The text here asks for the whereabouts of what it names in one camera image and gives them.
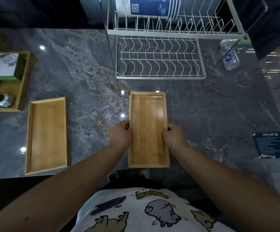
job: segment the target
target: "rectangular wooden tray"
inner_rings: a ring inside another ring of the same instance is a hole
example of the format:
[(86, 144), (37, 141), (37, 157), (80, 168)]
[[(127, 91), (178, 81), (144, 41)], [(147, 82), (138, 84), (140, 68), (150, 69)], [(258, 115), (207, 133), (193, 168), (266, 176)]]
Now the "rectangular wooden tray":
[(0, 81), (0, 93), (10, 93), (15, 96), (14, 104), (8, 108), (0, 108), (0, 112), (19, 112), (25, 107), (26, 88), (30, 76), (30, 71), (36, 63), (33, 53), (12, 52), (22, 55), (26, 59), (24, 73), (21, 81)]
[(25, 175), (66, 166), (66, 98), (30, 102)]
[(162, 136), (162, 130), (168, 126), (166, 94), (131, 92), (129, 120), (133, 143), (128, 151), (128, 167), (170, 167), (169, 149)]

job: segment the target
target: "water bottle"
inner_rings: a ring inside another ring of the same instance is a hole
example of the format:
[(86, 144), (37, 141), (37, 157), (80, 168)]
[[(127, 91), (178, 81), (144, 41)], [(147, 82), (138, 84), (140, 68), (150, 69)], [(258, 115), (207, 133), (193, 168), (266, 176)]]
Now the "water bottle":
[[(224, 56), (228, 50), (231, 48), (231, 41), (229, 40), (222, 40), (220, 43), (220, 54)], [(240, 65), (239, 58), (236, 52), (232, 49), (224, 58), (223, 63), (225, 65), (226, 70), (230, 71), (232, 69), (237, 68)]]

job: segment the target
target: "marble countertop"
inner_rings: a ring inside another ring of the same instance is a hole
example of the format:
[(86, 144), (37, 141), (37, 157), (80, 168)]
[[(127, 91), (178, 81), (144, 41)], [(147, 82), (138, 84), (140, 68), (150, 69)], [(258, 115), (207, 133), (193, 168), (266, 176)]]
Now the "marble countertop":
[[(218, 40), (200, 40), (204, 80), (118, 80), (103, 30), (2, 31), (12, 50), (31, 51), (38, 60), (28, 100), (66, 97), (71, 164), (107, 145), (108, 130), (128, 119), (130, 91), (165, 92), (168, 122), (181, 125), (191, 145), (221, 162), (256, 159), (252, 135), (280, 131), (280, 115), (255, 54), (240, 53), (236, 70), (219, 64), (210, 71), (220, 57)], [(27, 118), (27, 105), (22, 112), (0, 113), (0, 178), (24, 176)], [(125, 153), (116, 169), (128, 168), (127, 160)], [(171, 158), (171, 165), (178, 163)]]

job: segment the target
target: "wooden tray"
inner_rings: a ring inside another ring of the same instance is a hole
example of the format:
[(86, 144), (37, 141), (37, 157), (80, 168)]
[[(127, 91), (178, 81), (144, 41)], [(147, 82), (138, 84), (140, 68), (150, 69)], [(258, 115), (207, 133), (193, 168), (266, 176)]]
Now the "wooden tray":
[(162, 136), (162, 130), (168, 126), (166, 94), (131, 92), (129, 120), (133, 143), (128, 151), (128, 167), (170, 167), (169, 149)]
[(30, 102), (25, 175), (66, 166), (66, 98)]
[(24, 74), (21, 81), (0, 81), (0, 93), (10, 93), (15, 96), (14, 104), (8, 108), (0, 108), (0, 112), (18, 112), (25, 107), (26, 88), (30, 71), (36, 63), (34, 55), (30, 52), (12, 52), (22, 55), (26, 59)]

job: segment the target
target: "wire shelf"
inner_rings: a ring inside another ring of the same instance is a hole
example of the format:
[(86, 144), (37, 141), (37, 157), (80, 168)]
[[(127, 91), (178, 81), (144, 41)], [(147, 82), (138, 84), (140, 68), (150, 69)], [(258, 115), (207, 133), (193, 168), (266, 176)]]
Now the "wire shelf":
[(117, 36), (116, 78), (204, 79), (196, 39)]
[[(195, 4), (201, 6), (200, 9), (195, 8)], [(113, 11), (109, 0), (106, 29), (112, 35), (144, 37), (241, 39), (245, 35), (232, 0), (195, 0), (191, 10), (181, 8), (183, 10), (175, 18), (122, 17)], [(229, 15), (224, 15), (225, 8)]]

